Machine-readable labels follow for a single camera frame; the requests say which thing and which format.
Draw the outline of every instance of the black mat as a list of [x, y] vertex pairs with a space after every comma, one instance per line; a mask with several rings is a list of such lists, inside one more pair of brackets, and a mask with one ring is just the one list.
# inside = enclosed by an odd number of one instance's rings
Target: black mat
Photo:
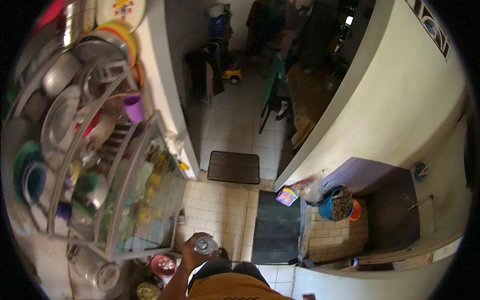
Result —
[[212, 151], [207, 178], [216, 181], [259, 184], [258, 155]]
[[298, 257], [300, 200], [287, 207], [276, 193], [260, 191], [252, 264], [287, 263]]

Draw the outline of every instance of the yellow toy car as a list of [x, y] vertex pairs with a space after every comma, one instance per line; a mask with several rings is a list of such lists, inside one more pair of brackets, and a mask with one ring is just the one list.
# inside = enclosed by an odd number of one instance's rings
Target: yellow toy car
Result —
[[233, 71], [225, 71], [222, 76], [223, 79], [230, 80], [231, 84], [237, 84], [243, 78], [241, 75], [241, 69], [233, 70]]

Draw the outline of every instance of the cup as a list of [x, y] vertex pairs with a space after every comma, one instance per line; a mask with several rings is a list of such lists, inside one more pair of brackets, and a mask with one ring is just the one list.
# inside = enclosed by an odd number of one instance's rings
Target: cup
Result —
[[144, 108], [142, 107], [142, 96], [127, 96], [123, 102], [123, 109], [133, 124], [138, 124], [145, 119]]

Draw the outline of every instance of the dish rack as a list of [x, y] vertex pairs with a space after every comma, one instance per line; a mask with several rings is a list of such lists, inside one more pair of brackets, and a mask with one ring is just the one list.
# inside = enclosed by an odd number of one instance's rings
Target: dish rack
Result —
[[[4, 124], [11, 117], [19, 117], [21, 115], [25, 104], [40, 85], [43, 76], [54, 65], [61, 54], [62, 50], [55, 51], [35, 70], [33, 75], [30, 76], [30, 81], [23, 84], [13, 105], [10, 107]], [[121, 67], [123, 71], [118, 76], [113, 76], [109, 70], [103, 72], [104, 77], [102, 81], [109, 84], [104, 93], [95, 101], [93, 108], [80, 125], [68, 150], [65, 152], [60, 167], [55, 171], [56, 180], [47, 211], [45, 231], [29, 210], [32, 223], [38, 233], [64, 240], [69, 244], [87, 245], [109, 261], [131, 259], [171, 251], [175, 237], [176, 219], [186, 184], [186, 178], [179, 167], [177, 159], [168, 152], [163, 140], [161, 132], [163, 123], [158, 111], [154, 111], [147, 121], [143, 121], [140, 124], [132, 124], [130, 122], [117, 123], [113, 134], [98, 152], [108, 169], [107, 182], [109, 191], [107, 199], [97, 210], [90, 226], [83, 227], [78, 224], [68, 223], [68, 236], [55, 232], [59, 201], [64, 201], [63, 197], [69, 194], [64, 184], [64, 179], [88, 125], [123, 81], [128, 82], [132, 91], [138, 91], [128, 62], [126, 60], [117, 61], [114, 63], [114, 67]], [[134, 148], [130, 159], [123, 159], [125, 150], [129, 143], [132, 142], [132, 137], [135, 133], [139, 135], [139, 142]], [[152, 145], [155, 146], [154, 152], [156, 155], [162, 156], [164, 159], [162, 166], [152, 170], [150, 176], [158, 176], [161, 181], [153, 192], [149, 190], [148, 186], [144, 186], [144, 193], [149, 193], [150, 197], [148, 199], [140, 197], [140, 200], [135, 202], [133, 206], [129, 196], [135, 184], [139, 184], [137, 182], [138, 171], [148, 169], [153, 164], [145, 158], [148, 151], [152, 151]], [[123, 170], [126, 170], [125, 174], [118, 174], [120, 165], [122, 165]], [[118, 191], [110, 189], [114, 182], [120, 187]], [[11, 191], [7, 191], [8, 195], [14, 194], [11, 184], [3, 184], [3, 188], [11, 189]]]

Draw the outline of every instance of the metal dish rack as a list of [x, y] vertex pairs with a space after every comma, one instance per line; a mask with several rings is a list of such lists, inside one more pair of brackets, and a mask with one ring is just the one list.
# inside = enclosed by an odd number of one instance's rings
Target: metal dish rack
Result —
[[[57, 50], [48, 59], [42, 62], [42, 64], [35, 70], [34, 74], [30, 77], [31, 78], [30, 81], [25, 83], [25, 85], [19, 92], [18, 96], [16, 97], [15, 102], [10, 107], [9, 113], [5, 118], [5, 123], [11, 118], [11, 116], [19, 117], [21, 115], [23, 108], [27, 103], [27, 101], [29, 100], [31, 94], [38, 88], [45, 73], [51, 68], [51, 66], [53, 66], [53, 64], [56, 62], [58, 57], [60, 57], [61, 54], [62, 54], [62, 50], [60, 49]], [[93, 120], [96, 113], [103, 107], [107, 99], [114, 93], [115, 89], [124, 80], [128, 82], [132, 91], [134, 92], [138, 91], [137, 84], [130, 72], [130, 67], [128, 62], [125, 60], [117, 61], [115, 62], [114, 67], [116, 68], [122, 67], [123, 72], [118, 76], [113, 76], [111, 72], [109, 72], [108, 70], [105, 70], [105, 72], [103, 73], [105, 77], [102, 78], [102, 80], [103, 82], [110, 82], [110, 83], [108, 84], [105, 92], [98, 98], [98, 100], [96, 100], [96, 104], [94, 105], [95, 107], [89, 112], [88, 116], [85, 118], [84, 122], [78, 129], [77, 133], [73, 138], [72, 143], [70, 144], [65, 154], [65, 157], [63, 159], [63, 162], [60, 168], [56, 171], [56, 174], [55, 174], [56, 181], [53, 187], [51, 201], [50, 201], [50, 205], [47, 213], [46, 231], [43, 231], [40, 228], [37, 221], [31, 214], [31, 211], [29, 211], [30, 217], [32, 219], [32, 223], [38, 233], [46, 234], [51, 238], [65, 240], [70, 244], [88, 245], [96, 253], [98, 253], [99, 255], [101, 255], [102, 257], [110, 261], [120, 257], [127, 259], [127, 258], [152, 255], [155, 253], [169, 252], [173, 249], [173, 241], [174, 241], [175, 229], [176, 229], [176, 218], [178, 216], [178, 211], [180, 210], [181, 198], [183, 196], [183, 191], [186, 184], [185, 176], [183, 172], [180, 171], [178, 161], [170, 153], [168, 153], [165, 147], [165, 142], [163, 141], [163, 138], [161, 137], [161, 132], [160, 132], [160, 128], [163, 128], [162, 120], [160, 118], [159, 112], [155, 111], [153, 115], [150, 117], [150, 119], [148, 120], [148, 122], [146, 122], [145, 128], [140, 135], [139, 145], [135, 149], [134, 154], [132, 155], [129, 161], [130, 165], [128, 167], [127, 176], [123, 179], [123, 183], [121, 184], [121, 190], [118, 192], [118, 195], [113, 203], [113, 212], [111, 215], [111, 220], [109, 222], [106, 240], [105, 241], [99, 240], [99, 232], [101, 230], [101, 221], [105, 213], [104, 210], [106, 205], [101, 206], [94, 217], [94, 220], [92, 222], [92, 225], [93, 225], [92, 235], [82, 233], [81, 228], [76, 228], [72, 224], [69, 224], [69, 232], [70, 232], [69, 235], [71, 235], [73, 231], [74, 235], [80, 236], [80, 238], [72, 238], [69, 236], [63, 236], [55, 233], [57, 207], [58, 207], [59, 201], [61, 200], [62, 197], [65, 196], [67, 191], [64, 185], [64, 178], [67, 174], [69, 165], [72, 162], [72, 159], [74, 158], [75, 151], [77, 150], [80, 144], [81, 138], [85, 133], [88, 125]], [[109, 172], [107, 176], [109, 187], [114, 181], [120, 161], [122, 160], [122, 157], [125, 153], [127, 145], [131, 141], [132, 136], [134, 132], [137, 130], [137, 128], [138, 128], [137, 124], [131, 124], [131, 123], [117, 124], [113, 134], [105, 143], [105, 144], [108, 144], [108, 146], [105, 146], [104, 144], [104, 146], [100, 150], [100, 153], [99, 153], [100, 157], [103, 160], [107, 161], [107, 164], [109, 165]], [[168, 163], [173, 164], [169, 170], [169, 174], [174, 174], [172, 176], [175, 177], [175, 180], [174, 180], [176, 182], [175, 188], [178, 191], [175, 197], [171, 196], [171, 197], [166, 197], [166, 200], [163, 200], [163, 199], [160, 200], [160, 201], [166, 202], [167, 206], [165, 207], [169, 207], [169, 211], [171, 211], [169, 220], [166, 220], [167, 222], [165, 222], [164, 220], [165, 224], [168, 222], [170, 223], [169, 224], [170, 230], [168, 232], [169, 237], [167, 239], [168, 243], [159, 243], [156, 248], [146, 247], [145, 249], [142, 249], [136, 252], [133, 252], [133, 246], [131, 246], [130, 249], [122, 249], [122, 251], [119, 252], [117, 249], [117, 244], [119, 242], [119, 236], [118, 236], [119, 226], [122, 219], [124, 218], [122, 214], [124, 211], [127, 194], [129, 192], [129, 188], [131, 188], [132, 186], [132, 181], [135, 180], [134, 177], [136, 175], [135, 173], [136, 170], [141, 168], [142, 164], [145, 163], [145, 161], [142, 159], [142, 151], [145, 151], [148, 148], [149, 144], [147, 142], [149, 142], [150, 139], [152, 138], [154, 131], [157, 131], [160, 133], [160, 135], [157, 135], [157, 139], [159, 140], [158, 143], [163, 144], [162, 151], [168, 156]], [[4, 188], [12, 189], [11, 184], [4, 184], [3, 186]], [[139, 222], [139, 218], [140, 218], [139, 216], [136, 216], [137, 223]]]

